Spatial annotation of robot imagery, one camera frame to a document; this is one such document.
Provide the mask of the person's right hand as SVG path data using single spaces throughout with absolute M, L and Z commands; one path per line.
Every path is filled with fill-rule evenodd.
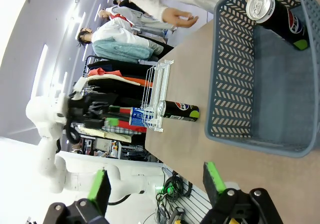
M 175 8 L 166 8 L 162 14 L 162 20 L 164 22 L 181 28 L 192 27 L 198 19 L 198 16 L 193 16 L 189 12 L 180 11 Z

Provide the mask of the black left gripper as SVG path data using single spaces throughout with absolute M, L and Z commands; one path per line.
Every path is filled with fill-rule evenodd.
M 67 101 L 67 119 L 71 123 L 83 124 L 85 128 L 118 126 L 118 118 L 104 118 L 103 112 L 130 115 L 131 108 L 109 105 L 102 95 L 69 95 Z

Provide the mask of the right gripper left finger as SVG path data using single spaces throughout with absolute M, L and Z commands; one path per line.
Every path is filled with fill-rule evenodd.
M 99 170 L 86 198 L 67 206 L 62 202 L 52 203 L 47 210 L 44 223 L 108 223 L 105 218 L 111 184 L 106 170 Z

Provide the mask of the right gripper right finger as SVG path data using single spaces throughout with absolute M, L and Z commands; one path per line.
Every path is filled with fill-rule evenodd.
M 254 188 L 245 193 L 227 188 L 213 162 L 205 162 L 203 170 L 202 180 L 212 208 L 201 223 L 283 224 L 266 189 Z

